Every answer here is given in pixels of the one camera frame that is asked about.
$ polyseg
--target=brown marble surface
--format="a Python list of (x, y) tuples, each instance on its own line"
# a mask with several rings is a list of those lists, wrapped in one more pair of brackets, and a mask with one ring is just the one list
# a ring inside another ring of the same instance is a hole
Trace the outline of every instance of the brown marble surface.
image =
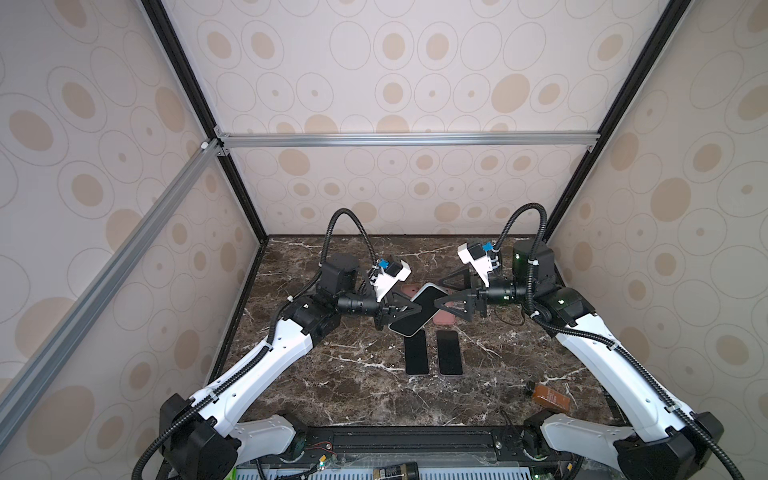
[[(409, 263), (408, 283), (435, 281), (461, 265), (461, 238), (374, 237), (379, 255)], [(515, 239), (509, 238), (505, 250)], [(227, 368), (266, 335), (269, 316), (317, 268), (322, 238), (273, 238), (240, 321)], [(362, 241), (334, 237), (330, 251), (345, 251), (368, 265)], [(435, 331), (458, 331), (464, 375), (438, 374)], [(525, 396), (529, 379), (571, 397), (570, 415), (607, 422), (610, 411), (597, 380), (557, 340), (517, 307), (489, 307), (488, 318), (426, 327), (430, 373), (407, 376), (403, 340), (377, 332), (367, 317), (344, 317), (323, 344), (289, 367), (248, 409), (242, 421), (289, 410), (307, 425), (503, 425), (503, 407), (515, 424), (540, 407)]]

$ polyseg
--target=patterned wallpaper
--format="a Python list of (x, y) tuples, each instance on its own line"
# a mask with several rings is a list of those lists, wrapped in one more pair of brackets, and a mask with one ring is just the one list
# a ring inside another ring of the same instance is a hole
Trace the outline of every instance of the patterned wallpaper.
[[(550, 211), (584, 145), (233, 150), (268, 233), (325, 233), (351, 208), (369, 233), (498, 234), (530, 201)], [(524, 214), (512, 233), (535, 233)], [(334, 233), (356, 233), (347, 217)]]
[(3, 2), (0, 391), (201, 132), (131, 0)]
[[(684, 20), (558, 228), (565, 279), (768, 471), (768, 1)], [(697, 480), (729, 478), (715, 459)]]
[(665, 0), (166, 0), (235, 133), (587, 130)]
[(205, 385), (256, 248), (214, 160), (0, 456), (0, 479), (129, 478), (162, 403)]

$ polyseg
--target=black smartphone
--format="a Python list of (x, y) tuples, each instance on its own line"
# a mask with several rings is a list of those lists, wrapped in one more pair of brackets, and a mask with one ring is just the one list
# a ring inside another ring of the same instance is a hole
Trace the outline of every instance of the black smartphone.
[(439, 311), (435, 300), (446, 295), (445, 290), (434, 283), (425, 283), (411, 298), (413, 303), (422, 307), (422, 311), (390, 323), (389, 329), (402, 336), (414, 336)]
[(427, 334), (421, 329), (413, 336), (403, 339), (406, 347), (406, 374), (427, 375), (429, 360), (427, 360)]
[(440, 375), (461, 375), (462, 349), (458, 345), (458, 332), (455, 330), (437, 331), (437, 363)]

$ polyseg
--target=phone screen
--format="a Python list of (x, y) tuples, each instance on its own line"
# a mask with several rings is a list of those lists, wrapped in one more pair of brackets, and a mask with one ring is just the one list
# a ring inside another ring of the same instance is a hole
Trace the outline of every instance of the phone screen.
[(429, 360), (427, 360), (427, 335), (419, 330), (414, 336), (403, 339), (406, 347), (406, 374), (427, 375)]
[(461, 375), (462, 349), (458, 344), (458, 333), (455, 330), (437, 331), (437, 363), (440, 375)]
[(438, 312), (439, 309), (435, 306), (435, 300), (446, 295), (448, 294), (436, 286), (427, 286), (421, 293), (411, 299), (413, 303), (422, 307), (422, 311), (390, 323), (389, 329), (402, 336), (415, 335)]

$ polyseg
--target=white-framed smartphone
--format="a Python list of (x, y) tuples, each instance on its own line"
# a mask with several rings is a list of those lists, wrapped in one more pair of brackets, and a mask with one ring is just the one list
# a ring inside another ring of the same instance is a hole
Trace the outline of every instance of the white-framed smartphone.
[(422, 311), (404, 319), (396, 320), (389, 324), (389, 329), (402, 336), (414, 336), (432, 317), (439, 311), (435, 307), (435, 300), (448, 295), (448, 293), (432, 282), (425, 283), (416, 292), (411, 301), (422, 307)]

